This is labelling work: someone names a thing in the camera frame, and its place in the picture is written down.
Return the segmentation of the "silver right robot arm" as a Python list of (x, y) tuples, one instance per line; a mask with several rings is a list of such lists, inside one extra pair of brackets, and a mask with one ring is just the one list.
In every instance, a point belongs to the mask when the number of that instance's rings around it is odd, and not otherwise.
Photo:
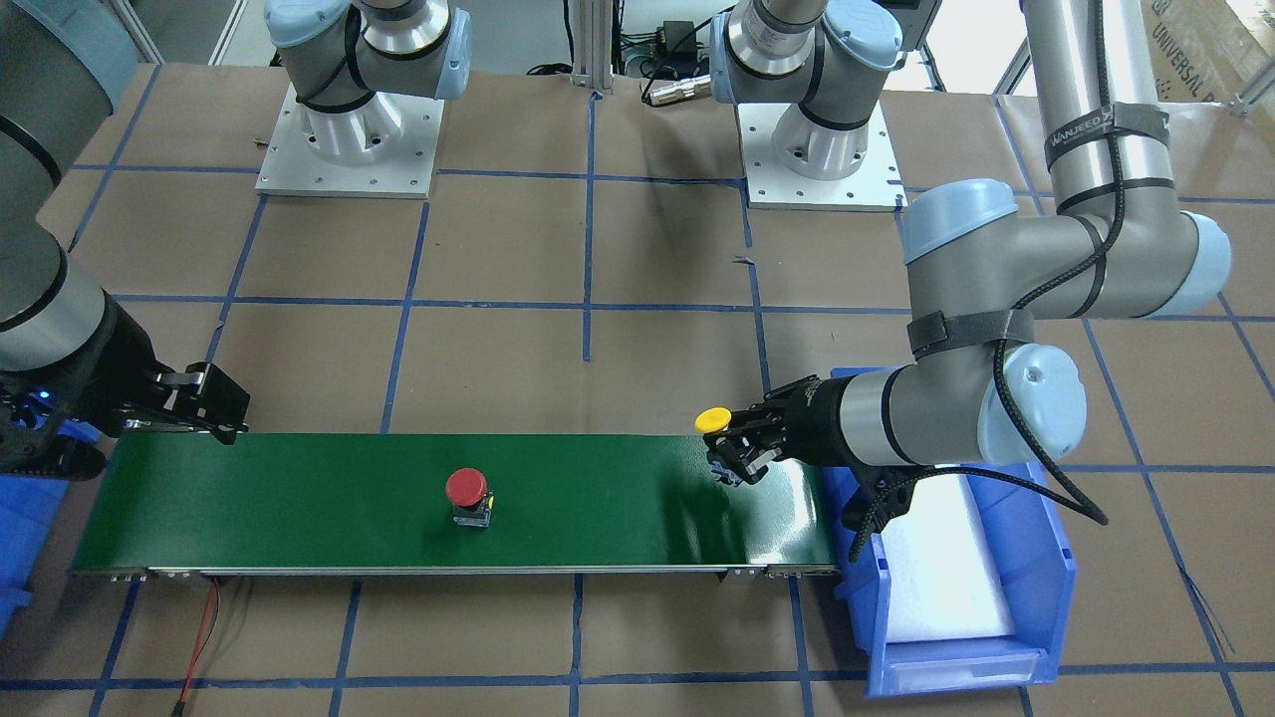
[[(423, 196), (446, 101), (472, 69), (473, 23), (449, 1), (269, 1), (291, 83), (258, 189)], [(214, 364), (173, 370), (37, 219), (122, 103), (136, 48), (101, 1), (3, 4), (3, 455), (33, 458), (82, 418), (232, 443), (249, 394)]]

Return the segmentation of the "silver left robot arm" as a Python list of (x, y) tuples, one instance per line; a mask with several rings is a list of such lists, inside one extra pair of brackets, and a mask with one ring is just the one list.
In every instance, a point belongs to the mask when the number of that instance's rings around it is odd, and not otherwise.
[(904, 214), (912, 364), (770, 390), (727, 424), (697, 417), (725, 480), (774, 461), (935, 466), (1058, 459), (1088, 395), (1037, 322), (1193, 313), (1223, 290), (1230, 241), (1179, 209), (1169, 119), (1136, 1), (1024, 1), (1056, 213), (1024, 216), (1007, 182), (924, 191)]

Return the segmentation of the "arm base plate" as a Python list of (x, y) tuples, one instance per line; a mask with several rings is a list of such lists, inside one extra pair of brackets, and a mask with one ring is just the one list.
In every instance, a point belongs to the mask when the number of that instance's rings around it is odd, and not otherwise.
[(265, 195), (426, 200), (442, 108), (441, 100), (374, 94), (349, 114), (319, 114), (288, 88), (255, 189)]
[(884, 110), (841, 131), (797, 105), (736, 108), (748, 202), (762, 209), (892, 212), (907, 207)]

